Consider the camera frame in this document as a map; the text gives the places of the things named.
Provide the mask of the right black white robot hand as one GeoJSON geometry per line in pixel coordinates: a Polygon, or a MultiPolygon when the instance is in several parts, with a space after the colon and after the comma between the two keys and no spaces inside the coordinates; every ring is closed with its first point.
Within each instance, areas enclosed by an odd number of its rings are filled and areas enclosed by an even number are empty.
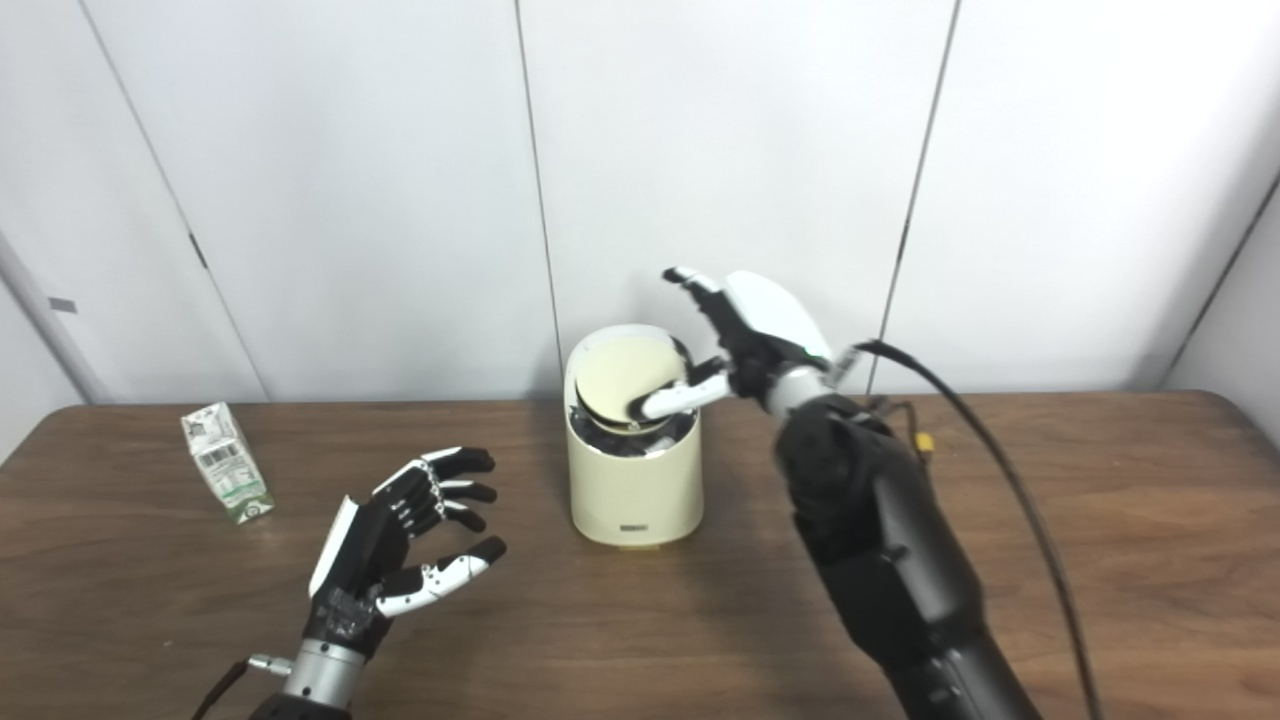
{"type": "Polygon", "coordinates": [[[631,398],[625,407],[630,420],[655,421],[730,396],[754,400],[783,420],[814,398],[836,395],[832,350],[786,288],[751,272],[733,272],[717,282],[691,268],[672,266],[662,277],[687,292],[723,352],[684,378],[631,398]]]}

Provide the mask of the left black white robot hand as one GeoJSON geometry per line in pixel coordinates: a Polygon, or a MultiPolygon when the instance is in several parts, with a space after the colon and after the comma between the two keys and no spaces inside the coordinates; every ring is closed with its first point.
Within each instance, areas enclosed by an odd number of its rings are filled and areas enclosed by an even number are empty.
{"type": "Polygon", "coordinates": [[[493,503],[497,491],[472,477],[495,465],[485,448],[436,450],[408,460],[365,501],[346,496],[308,580],[303,639],[371,660],[398,616],[489,570],[507,551],[497,536],[434,562],[412,565],[408,555],[417,538],[447,521],[486,529],[470,502],[493,503]]]}

